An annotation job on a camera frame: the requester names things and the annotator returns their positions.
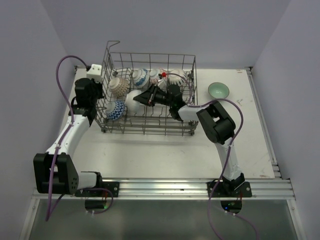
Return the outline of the white ribbed bowl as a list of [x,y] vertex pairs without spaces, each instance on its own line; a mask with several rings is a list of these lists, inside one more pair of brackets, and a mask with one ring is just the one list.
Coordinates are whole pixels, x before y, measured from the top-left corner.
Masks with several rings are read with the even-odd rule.
[[141,90],[135,89],[130,91],[125,98],[125,106],[127,107],[127,110],[131,113],[137,113],[140,107],[140,103],[136,100],[134,100],[134,97],[140,95],[142,93]]

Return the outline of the teal striped bowl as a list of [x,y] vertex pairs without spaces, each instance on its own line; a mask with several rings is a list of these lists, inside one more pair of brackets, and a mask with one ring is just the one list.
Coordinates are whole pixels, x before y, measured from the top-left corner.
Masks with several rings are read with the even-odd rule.
[[168,82],[170,85],[181,86],[187,78],[186,73],[182,69],[173,69],[168,74]]

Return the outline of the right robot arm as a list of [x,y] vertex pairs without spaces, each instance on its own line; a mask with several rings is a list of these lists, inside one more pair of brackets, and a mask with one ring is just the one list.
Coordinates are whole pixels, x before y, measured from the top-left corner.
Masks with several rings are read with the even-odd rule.
[[199,122],[208,140],[214,143],[222,165],[221,175],[213,190],[222,190],[227,196],[235,196],[245,182],[244,174],[240,168],[234,141],[244,124],[244,116],[239,109],[240,125],[238,130],[232,117],[228,114],[220,101],[233,104],[225,98],[216,98],[203,105],[188,105],[183,100],[182,92],[177,85],[170,85],[167,91],[152,85],[144,92],[133,97],[145,106],[154,107],[161,104],[169,107],[173,119],[186,122]]

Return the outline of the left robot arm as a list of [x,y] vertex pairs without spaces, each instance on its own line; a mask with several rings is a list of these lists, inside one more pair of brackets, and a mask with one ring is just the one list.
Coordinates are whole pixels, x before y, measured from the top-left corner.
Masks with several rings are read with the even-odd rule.
[[86,189],[92,196],[103,193],[102,177],[96,171],[77,171],[73,155],[97,115],[97,102],[104,97],[103,85],[93,79],[75,81],[75,97],[69,103],[65,127],[44,152],[33,158],[35,183],[40,194],[73,195]]

